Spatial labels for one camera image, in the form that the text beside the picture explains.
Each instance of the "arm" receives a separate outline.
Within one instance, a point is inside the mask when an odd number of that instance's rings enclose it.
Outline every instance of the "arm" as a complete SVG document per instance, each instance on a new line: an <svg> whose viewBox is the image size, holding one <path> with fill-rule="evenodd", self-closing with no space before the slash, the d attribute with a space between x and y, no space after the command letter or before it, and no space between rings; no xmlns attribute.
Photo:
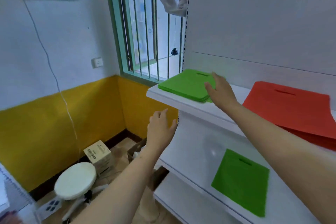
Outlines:
<svg viewBox="0 0 336 224"><path fill-rule="evenodd" d="M73 224L131 223L142 194L163 150L171 142L176 120L168 128L167 109L149 120L147 145L129 166L73 221Z"/></svg>
<svg viewBox="0 0 336 224"><path fill-rule="evenodd" d="M205 84L214 104L231 117L294 194L321 223L336 223L336 158L268 122L236 100L225 78L213 73L216 90Z"/></svg>

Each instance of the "white box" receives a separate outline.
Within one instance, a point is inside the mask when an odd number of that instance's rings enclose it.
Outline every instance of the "white box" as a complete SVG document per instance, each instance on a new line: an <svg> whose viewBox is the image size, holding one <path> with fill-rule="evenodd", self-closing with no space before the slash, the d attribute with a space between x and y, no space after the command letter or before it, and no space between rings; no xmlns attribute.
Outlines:
<svg viewBox="0 0 336 224"><path fill-rule="evenodd" d="M109 170L114 164L110 149L101 140L84 149L84 153L95 166L97 175Z"/></svg>

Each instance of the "yellow wall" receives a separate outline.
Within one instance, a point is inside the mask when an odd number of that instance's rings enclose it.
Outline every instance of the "yellow wall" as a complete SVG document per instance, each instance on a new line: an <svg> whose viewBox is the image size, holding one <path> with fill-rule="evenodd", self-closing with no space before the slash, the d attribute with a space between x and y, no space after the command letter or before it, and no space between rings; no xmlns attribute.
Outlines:
<svg viewBox="0 0 336 224"><path fill-rule="evenodd" d="M123 107L126 128L145 138L149 117L155 111L162 111L168 108L168 122L171 125L173 119L177 119L179 111L161 102L146 97L148 86L118 77L118 86Z"/></svg>
<svg viewBox="0 0 336 224"><path fill-rule="evenodd" d="M118 81L113 76L63 92L81 149L126 128ZM78 152L59 94L0 111L0 162L26 190L73 164Z"/></svg>

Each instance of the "forearm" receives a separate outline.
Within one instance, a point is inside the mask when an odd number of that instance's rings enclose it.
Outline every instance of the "forearm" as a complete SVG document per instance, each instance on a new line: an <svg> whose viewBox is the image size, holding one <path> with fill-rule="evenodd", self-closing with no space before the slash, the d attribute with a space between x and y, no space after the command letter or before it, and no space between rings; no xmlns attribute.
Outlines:
<svg viewBox="0 0 336 224"><path fill-rule="evenodd" d="M240 104L225 112L322 223L336 223L336 159Z"/></svg>
<svg viewBox="0 0 336 224"><path fill-rule="evenodd" d="M129 166L79 215L74 224L131 223L162 151L145 147Z"/></svg>

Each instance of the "baseboard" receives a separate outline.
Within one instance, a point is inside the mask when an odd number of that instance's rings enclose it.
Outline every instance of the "baseboard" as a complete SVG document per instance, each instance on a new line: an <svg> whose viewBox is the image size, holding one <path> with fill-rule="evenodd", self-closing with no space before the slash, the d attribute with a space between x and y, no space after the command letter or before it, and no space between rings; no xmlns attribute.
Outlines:
<svg viewBox="0 0 336 224"><path fill-rule="evenodd" d="M127 137L129 137L130 139L132 139L133 141L135 141L137 143L142 140L141 137L133 134L132 132L128 131L127 129L124 129L123 131L121 131L120 133L118 133L117 135L115 135L114 137L112 137L111 139L109 139L106 142L104 142L104 144L109 149L111 149L112 147L116 146L118 143L120 143L122 140L124 140ZM84 156L84 157L82 157L82 158L79 159L79 162L89 162L89 159L88 159L87 156ZM41 184L40 186L38 186L37 188L35 188L31 192L29 192L29 194L31 195L31 197L35 201L38 201L41 198L43 198L46 194L48 194L49 192L53 191L54 190L55 182L57 181L57 179L61 175L61 173L63 173L65 170L62 170L61 172L59 172L58 174L54 175L53 177L51 177L50 179L48 179L47 181L45 181L43 184Z"/></svg>

